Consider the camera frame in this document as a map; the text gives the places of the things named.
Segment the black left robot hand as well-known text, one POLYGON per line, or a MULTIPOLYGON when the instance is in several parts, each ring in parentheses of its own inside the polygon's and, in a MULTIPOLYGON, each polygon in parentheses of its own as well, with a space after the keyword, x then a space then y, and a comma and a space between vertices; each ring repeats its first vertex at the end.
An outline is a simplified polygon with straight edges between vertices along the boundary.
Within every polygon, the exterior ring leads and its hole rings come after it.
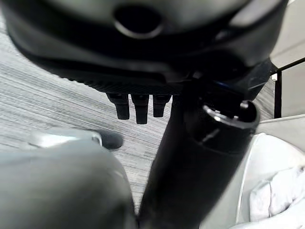
POLYGON ((8 35, 30 61, 103 92, 121 120, 171 116, 138 225, 197 229, 260 122, 285 0, 3 0, 8 35))

